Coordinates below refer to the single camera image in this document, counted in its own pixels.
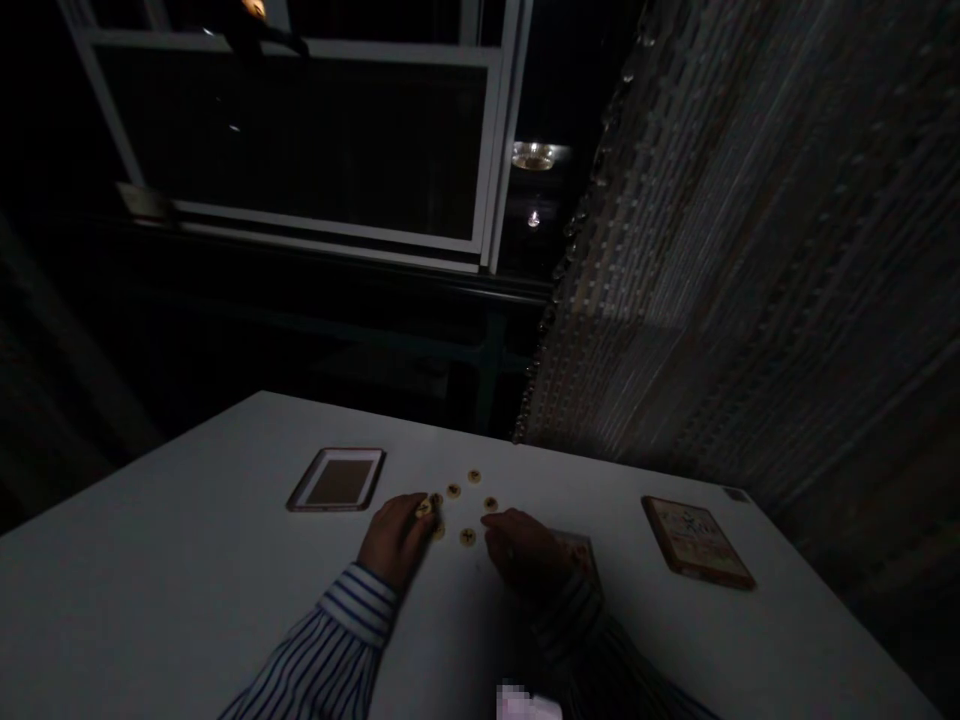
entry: white table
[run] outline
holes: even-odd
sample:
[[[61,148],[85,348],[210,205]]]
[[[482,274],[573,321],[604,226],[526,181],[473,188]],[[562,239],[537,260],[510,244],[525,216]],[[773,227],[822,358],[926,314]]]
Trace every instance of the white table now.
[[[387,451],[370,510],[284,508],[325,446]],[[0,539],[0,716],[216,717],[354,559],[372,512],[450,482],[463,494],[443,505],[372,718],[491,716],[512,599],[482,539],[457,539],[488,495],[589,535],[641,652],[724,718],[937,717],[767,517],[717,486],[265,392]],[[759,587],[671,572],[647,494],[709,508]]]

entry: shirt sleeve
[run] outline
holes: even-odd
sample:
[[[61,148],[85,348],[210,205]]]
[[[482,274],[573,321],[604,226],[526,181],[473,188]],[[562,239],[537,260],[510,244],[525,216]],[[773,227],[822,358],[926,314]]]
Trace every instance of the shirt sleeve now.
[[[534,617],[531,629],[560,683],[565,709],[578,720],[719,720],[640,655],[579,573]]]
[[[287,633],[221,720],[362,720],[396,609],[396,593],[351,564]]]

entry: beaded curtain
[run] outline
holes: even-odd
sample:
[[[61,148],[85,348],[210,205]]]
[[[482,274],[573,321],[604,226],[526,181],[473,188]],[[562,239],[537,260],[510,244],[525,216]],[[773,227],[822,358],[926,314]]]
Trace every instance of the beaded curtain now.
[[[960,597],[960,3],[642,23],[515,439],[748,490],[889,647]]]

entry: game token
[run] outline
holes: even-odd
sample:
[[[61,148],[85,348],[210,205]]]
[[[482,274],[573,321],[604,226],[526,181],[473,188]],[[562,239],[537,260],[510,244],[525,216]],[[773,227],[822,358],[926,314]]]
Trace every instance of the game token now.
[[[417,506],[417,512],[414,514],[418,518],[421,518],[424,515],[429,515],[432,512],[433,512],[433,503],[430,502],[430,498],[425,498],[424,501]]]

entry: person's right hand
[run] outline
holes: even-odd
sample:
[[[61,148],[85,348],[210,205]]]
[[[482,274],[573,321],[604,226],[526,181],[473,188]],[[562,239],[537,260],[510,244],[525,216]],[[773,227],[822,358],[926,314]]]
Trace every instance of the person's right hand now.
[[[560,543],[525,512],[484,515],[487,552],[504,582],[521,597],[543,603],[559,591],[573,568]]]

